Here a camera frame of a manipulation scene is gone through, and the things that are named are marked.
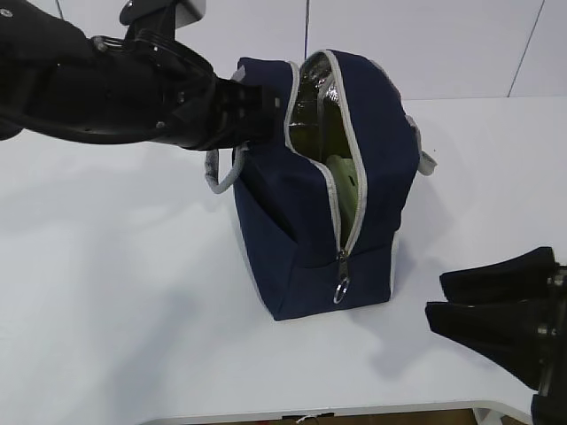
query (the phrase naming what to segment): zipper pull ring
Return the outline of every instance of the zipper pull ring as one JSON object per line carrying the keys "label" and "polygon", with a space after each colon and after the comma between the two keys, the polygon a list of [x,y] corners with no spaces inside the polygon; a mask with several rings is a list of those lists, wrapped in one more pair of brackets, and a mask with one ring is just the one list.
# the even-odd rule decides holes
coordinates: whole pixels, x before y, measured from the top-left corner
{"label": "zipper pull ring", "polygon": [[335,290],[333,303],[340,304],[345,298],[348,287],[351,284],[351,277],[348,273],[348,254],[345,250],[338,253],[338,286]]}

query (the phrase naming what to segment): gray zipper trim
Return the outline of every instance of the gray zipper trim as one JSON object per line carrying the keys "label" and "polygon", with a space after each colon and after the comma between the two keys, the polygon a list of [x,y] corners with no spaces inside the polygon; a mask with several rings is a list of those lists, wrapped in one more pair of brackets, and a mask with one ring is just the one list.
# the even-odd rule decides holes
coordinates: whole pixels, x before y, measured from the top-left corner
{"label": "gray zipper trim", "polygon": [[343,117],[343,126],[345,128],[346,140],[348,147],[353,155],[354,168],[356,170],[356,178],[358,179],[358,200],[356,205],[356,214],[354,215],[353,228],[348,236],[345,245],[347,255],[353,251],[356,241],[361,234],[362,223],[364,222],[364,215],[366,213],[366,204],[368,196],[368,180],[366,177],[366,170],[362,162],[361,150],[356,142],[356,134],[354,133],[353,123],[351,121],[351,114],[346,101],[345,84],[343,83],[343,74],[340,71],[340,65],[335,55],[330,50],[322,50],[322,53],[327,57],[330,62],[330,67],[335,78],[338,91],[338,102],[340,106],[341,116]]}
{"label": "gray zipper trim", "polygon": [[337,241],[337,252],[339,252],[341,248],[340,247],[340,226],[341,226],[340,210],[338,208],[337,186],[335,185],[335,179],[333,179],[333,174],[330,172],[330,169],[327,168],[327,166],[325,166],[324,164],[321,164],[320,162],[315,161],[314,159],[308,158],[298,153],[291,144],[290,123],[291,123],[291,115],[293,114],[293,107],[295,106],[295,101],[297,100],[299,93],[299,67],[294,62],[289,62],[289,64],[291,66],[291,72],[293,74],[293,84],[291,86],[290,102],[287,106],[285,121],[283,122],[285,146],[296,155],[307,159],[311,164],[316,166],[319,169],[319,171],[322,173],[323,177],[325,178],[325,182],[327,183],[327,194],[329,197],[330,218],[333,223],[333,232],[335,234],[335,239]]}

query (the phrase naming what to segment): navy blue bag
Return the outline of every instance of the navy blue bag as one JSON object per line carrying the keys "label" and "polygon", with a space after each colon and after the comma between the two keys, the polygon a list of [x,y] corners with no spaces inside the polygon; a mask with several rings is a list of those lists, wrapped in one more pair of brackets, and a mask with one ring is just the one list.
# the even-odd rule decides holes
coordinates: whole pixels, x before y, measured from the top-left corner
{"label": "navy blue bag", "polygon": [[[399,92],[373,62],[337,51],[315,53],[301,69],[251,58],[238,65],[241,82],[271,87],[282,106],[271,143],[237,152],[234,183],[248,259],[266,307],[280,321],[388,301],[401,211],[418,167],[424,174],[435,167],[421,152]],[[339,127],[328,134],[294,122],[316,111],[322,125],[332,102],[330,120],[335,113]],[[317,145],[308,139],[314,129],[323,134],[319,140],[334,137],[352,156],[351,181],[358,184],[350,227],[330,169],[296,149],[294,137],[304,150]]]}

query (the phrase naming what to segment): table surface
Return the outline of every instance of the table surface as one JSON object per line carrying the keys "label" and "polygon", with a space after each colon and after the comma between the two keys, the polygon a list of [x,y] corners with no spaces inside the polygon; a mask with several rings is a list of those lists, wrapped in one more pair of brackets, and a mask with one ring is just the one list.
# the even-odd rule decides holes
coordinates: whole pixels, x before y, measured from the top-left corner
{"label": "table surface", "polygon": [[438,276],[540,245],[567,260],[567,98],[406,102],[436,173],[404,211],[390,303],[276,323],[203,154],[0,143],[0,422],[177,425],[488,407],[532,392],[432,334]]}

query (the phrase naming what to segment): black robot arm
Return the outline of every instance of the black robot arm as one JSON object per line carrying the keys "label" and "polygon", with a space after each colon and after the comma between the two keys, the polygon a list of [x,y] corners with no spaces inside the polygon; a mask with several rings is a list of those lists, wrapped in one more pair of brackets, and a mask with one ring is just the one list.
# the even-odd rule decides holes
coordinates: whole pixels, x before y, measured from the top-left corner
{"label": "black robot arm", "polygon": [[175,40],[188,0],[134,0],[124,39],[87,39],[26,0],[0,0],[0,139],[22,128],[79,143],[206,151],[268,140],[278,101],[223,80]]}

